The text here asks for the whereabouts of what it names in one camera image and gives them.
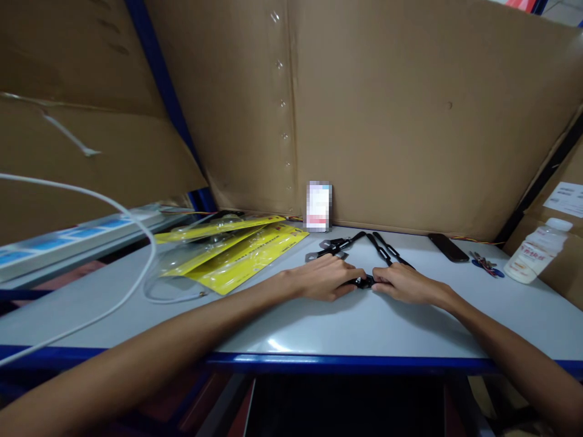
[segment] gray table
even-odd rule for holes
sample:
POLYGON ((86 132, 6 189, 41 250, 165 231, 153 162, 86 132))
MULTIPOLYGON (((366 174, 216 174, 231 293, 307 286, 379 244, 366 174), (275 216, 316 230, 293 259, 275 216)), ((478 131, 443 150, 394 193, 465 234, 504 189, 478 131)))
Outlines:
MULTIPOLYGON (((358 231, 336 227, 326 238, 351 236, 358 231)), ((419 272, 449 283, 477 308, 519 333, 568 370, 583 369, 580 341, 583 312, 540 280, 523 285, 509 278, 494 279, 471 263, 451 263, 427 237, 381 234, 419 272)), ((241 288, 282 269, 302 265, 304 255, 317 251, 323 238, 322 234, 311 234, 241 288)), ((508 259, 495 246, 456 244, 466 252, 478 250, 500 267, 508 259)), ((130 287, 148 251, 149 248, 143 248, 2 317, 0 345, 32 345, 106 311, 130 287)), ((383 265, 367 239, 357 241, 349 254, 347 261, 368 273, 374 266, 383 265)), ((160 297, 176 297, 191 290, 158 284, 153 292, 160 297)), ((110 348, 170 317, 216 299, 221 297, 211 293, 190 302, 156 305, 137 293, 107 319, 55 346, 64 348, 61 351, 74 348, 77 354, 83 350, 110 348)), ((360 366, 374 369, 387 365, 458 367, 478 373, 493 369, 472 336, 447 313, 434 307, 396 302, 371 290, 355 291, 334 303, 305 299, 287 302, 240 330, 216 351, 209 358, 215 364, 268 366, 287 371, 310 366, 326 369, 341 366, 351 371, 360 366)))

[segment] clear plastic packaging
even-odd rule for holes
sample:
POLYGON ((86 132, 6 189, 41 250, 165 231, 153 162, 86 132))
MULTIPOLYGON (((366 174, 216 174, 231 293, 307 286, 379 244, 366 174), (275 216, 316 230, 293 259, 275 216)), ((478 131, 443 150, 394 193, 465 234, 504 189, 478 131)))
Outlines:
POLYGON ((309 232, 293 226, 274 223, 185 276, 225 295, 308 235, 309 232))
POLYGON ((207 225, 189 225, 175 228, 165 234, 156 234, 156 241, 159 243, 190 242, 211 235, 221 234, 223 232, 236 231, 238 229, 251 228, 253 226, 268 225, 283 220, 285 220, 285 218, 278 215, 244 218, 236 215, 232 217, 226 216, 207 225))
POLYGON ((265 226, 259 225, 196 241, 166 243, 160 246, 156 263, 144 283, 145 297, 155 303, 174 303, 204 296, 206 294, 204 290, 189 290, 193 283, 190 280, 184 281, 183 275, 251 237, 265 226))

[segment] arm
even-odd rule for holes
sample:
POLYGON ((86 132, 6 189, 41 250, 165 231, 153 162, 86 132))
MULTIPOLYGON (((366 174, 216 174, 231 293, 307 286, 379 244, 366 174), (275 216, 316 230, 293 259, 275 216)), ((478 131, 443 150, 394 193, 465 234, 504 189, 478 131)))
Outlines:
POLYGON ((373 290, 407 303, 435 305, 453 315, 559 435, 583 435, 583 387, 555 361, 442 282, 398 263, 373 273, 383 282, 373 290))
POLYGON ((324 256, 155 326, 36 387, 0 411, 4 436, 76 435, 139 404, 221 340, 296 297, 333 301, 366 277, 324 256))

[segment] white label sticker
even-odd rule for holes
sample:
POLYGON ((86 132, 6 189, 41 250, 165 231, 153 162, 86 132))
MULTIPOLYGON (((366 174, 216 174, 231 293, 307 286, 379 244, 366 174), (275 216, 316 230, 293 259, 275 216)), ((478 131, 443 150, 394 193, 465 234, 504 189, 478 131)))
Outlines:
POLYGON ((543 206, 583 219, 583 185, 560 182, 543 206))

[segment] floor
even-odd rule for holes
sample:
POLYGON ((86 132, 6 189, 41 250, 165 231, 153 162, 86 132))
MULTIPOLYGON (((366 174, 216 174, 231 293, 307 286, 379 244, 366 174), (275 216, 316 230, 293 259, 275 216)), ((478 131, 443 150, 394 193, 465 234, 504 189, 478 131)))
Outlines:
POLYGON ((548 0, 542 16, 554 22, 583 27, 583 0, 548 0))

